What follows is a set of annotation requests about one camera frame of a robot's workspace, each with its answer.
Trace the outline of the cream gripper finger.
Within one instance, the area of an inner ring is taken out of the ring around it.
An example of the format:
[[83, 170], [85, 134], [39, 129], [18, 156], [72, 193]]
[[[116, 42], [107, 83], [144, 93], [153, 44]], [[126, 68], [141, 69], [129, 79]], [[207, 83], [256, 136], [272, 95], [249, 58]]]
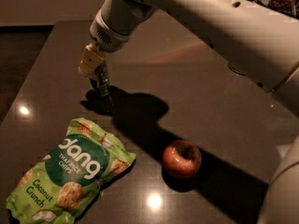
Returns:
[[83, 76], [91, 76], [95, 69], [105, 61], [105, 53], [95, 44], [87, 45], [81, 56], [81, 61], [78, 66], [78, 71]]

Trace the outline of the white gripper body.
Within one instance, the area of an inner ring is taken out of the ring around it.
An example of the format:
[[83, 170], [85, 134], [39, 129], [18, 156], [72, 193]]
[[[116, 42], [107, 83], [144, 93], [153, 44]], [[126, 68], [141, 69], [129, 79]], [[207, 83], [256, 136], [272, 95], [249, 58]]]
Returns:
[[108, 27], [102, 17], [102, 10], [96, 14], [91, 27], [90, 34], [97, 46], [108, 53], [118, 51], [129, 40], [128, 35], [121, 35]]

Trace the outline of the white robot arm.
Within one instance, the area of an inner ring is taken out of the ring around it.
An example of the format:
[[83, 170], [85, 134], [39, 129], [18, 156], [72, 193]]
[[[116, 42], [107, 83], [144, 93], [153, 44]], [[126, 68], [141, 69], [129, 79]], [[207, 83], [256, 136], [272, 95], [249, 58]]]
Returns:
[[119, 50], [157, 8], [299, 116], [298, 20], [246, 0], [106, 0], [90, 28], [93, 43]]

